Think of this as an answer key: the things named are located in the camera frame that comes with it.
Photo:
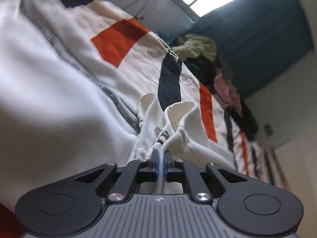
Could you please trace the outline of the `white zip-up hoodie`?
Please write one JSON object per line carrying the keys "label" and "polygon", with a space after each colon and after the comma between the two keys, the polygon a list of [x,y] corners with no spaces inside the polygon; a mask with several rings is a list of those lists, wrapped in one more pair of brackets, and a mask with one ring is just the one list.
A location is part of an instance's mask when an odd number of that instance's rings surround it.
{"label": "white zip-up hoodie", "polygon": [[106,162],[174,156],[182,138],[60,0],[1,0],[1,209]]}

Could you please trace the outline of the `pile of clothes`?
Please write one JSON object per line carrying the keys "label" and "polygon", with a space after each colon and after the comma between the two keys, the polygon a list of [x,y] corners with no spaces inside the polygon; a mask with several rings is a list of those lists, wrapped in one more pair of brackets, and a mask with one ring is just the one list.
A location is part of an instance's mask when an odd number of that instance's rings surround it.
{"label": "pile of clothes", "polygon": [[171,48],[229,113],[248,140],[254,141],[258,124],[237,88],[226,77],[216,43],[209,37],[190,33],[176,38]]}

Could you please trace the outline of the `striped bed blanket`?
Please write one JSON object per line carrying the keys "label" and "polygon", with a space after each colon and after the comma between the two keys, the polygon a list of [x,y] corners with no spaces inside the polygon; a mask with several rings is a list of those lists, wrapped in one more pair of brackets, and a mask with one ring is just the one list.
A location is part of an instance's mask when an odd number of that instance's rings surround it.
{"label": "striped bed blanket", "polygon": [[287,187],[274,151],[248,140],[206,86],[154,32],[104,0],[60,1],[106,62],[141,93],[158,96],[173,131],[183,136],[181,145],[172,148],[174,156],[201,166],[228,155],[238,172]]}

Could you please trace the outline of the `teal right curtain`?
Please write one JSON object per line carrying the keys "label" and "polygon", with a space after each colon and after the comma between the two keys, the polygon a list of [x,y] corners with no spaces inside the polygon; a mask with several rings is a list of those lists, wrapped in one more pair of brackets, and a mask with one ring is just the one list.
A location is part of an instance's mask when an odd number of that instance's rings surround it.
{"label": "teal right curtain", "polygon": [[233,84],[243,98],[264,88],[313,49],[300,0],[234,0],[183,31],[159,37],[171,44],[189,33],[213,39],[233,69]]}

